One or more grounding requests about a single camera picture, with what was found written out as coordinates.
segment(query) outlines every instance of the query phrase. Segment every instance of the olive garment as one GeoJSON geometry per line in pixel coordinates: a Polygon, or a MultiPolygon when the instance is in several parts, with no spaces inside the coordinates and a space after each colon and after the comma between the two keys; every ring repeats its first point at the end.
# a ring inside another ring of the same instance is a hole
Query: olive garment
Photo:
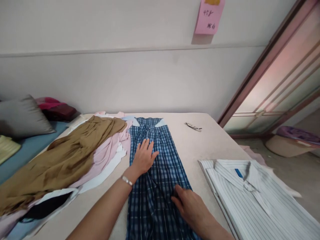
{"type": "Polygon", "coordinates": [[[120,118],[93,116],[68,136],[52,142],[0,185],[0,216],[27,209],[32,201],[79,180],[90,170],[94,151],[126,125],[120,118]]]}

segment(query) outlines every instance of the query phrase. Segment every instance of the blue plaid shirt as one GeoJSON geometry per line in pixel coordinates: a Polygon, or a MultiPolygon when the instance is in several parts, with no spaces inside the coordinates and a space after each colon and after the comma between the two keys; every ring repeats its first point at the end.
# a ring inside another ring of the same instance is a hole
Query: blue plaid shirt
{"type": "Polygon", "coordinates": [[[182,219],[171,201],[174,186],[191,189],[167,125],[155,127],[160,118],[137,118],[131,127],[130,165],[139,143],[154,141],[159,151],[150,170],[133,186],[128,200],[127,240],[200,239],[182,219]]]}

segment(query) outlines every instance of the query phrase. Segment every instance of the shirt collar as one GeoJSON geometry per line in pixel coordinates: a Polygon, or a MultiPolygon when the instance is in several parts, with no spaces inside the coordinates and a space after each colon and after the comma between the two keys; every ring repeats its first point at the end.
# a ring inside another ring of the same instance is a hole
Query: shirt collar
{"type": "Polygon", "coordinates": [[[235,187],[243,190],[245,187],[248,191],[260,190],[260,174],[255,167],[254,161],[240,161],[240,160],[217,160],[214,165],[215,171],[217,171],[228,182],[235,187]],[[240,178],[235,171],[235,168],[246,167],[247,174],[244,178],[240,178]]]}

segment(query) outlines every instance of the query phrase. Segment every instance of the bracelet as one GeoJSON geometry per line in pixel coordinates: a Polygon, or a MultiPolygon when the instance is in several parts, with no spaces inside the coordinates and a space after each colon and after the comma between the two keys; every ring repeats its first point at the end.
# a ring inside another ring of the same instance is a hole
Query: bracelet
{"type": "Polygon", "coordinates": [[[131,187],[133,186],[133,183],[130,182],[129,179],[128,179],[126,176],[123,176],[123,175],[122,175],[121,179],[122,179],[123,181],[125,181],[126,183],[128,183],[131,187]]]}

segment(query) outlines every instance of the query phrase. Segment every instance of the sticky note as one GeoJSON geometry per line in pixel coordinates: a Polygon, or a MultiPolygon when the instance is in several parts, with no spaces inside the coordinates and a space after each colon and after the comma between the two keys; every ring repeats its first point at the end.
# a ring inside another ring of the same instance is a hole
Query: sticky note
{"type": "Polygon", "coordinates": [[[225,0],[220,0],[219,5],[211,5],[206,3],[208,0],[201,0],[200,9],[196,24],[195,34],[216,34],[225,0]]]}

